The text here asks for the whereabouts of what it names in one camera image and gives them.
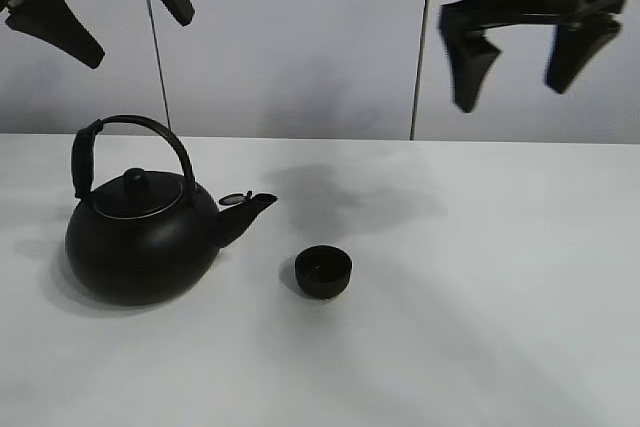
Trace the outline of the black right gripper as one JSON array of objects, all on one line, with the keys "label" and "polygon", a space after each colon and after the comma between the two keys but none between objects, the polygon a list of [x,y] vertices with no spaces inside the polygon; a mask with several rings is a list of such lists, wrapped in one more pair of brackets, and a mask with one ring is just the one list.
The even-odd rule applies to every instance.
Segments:
[{"label": "black right gripper", "polygon": [[[481,30],[494,26],[541,23],[560,24],[548,62],[545,84],[564,94],[591,59],[614,40],[622,25],[614,19],[596,19],[576,24],[601,14],[623,12],[627,0],[460,0],[441,7],[442,25],[463,30]],[[464,113],[477,105],[484,80],[501,50],[485,37],[484,31],[442,31],[449,57],[454,104]]]}]

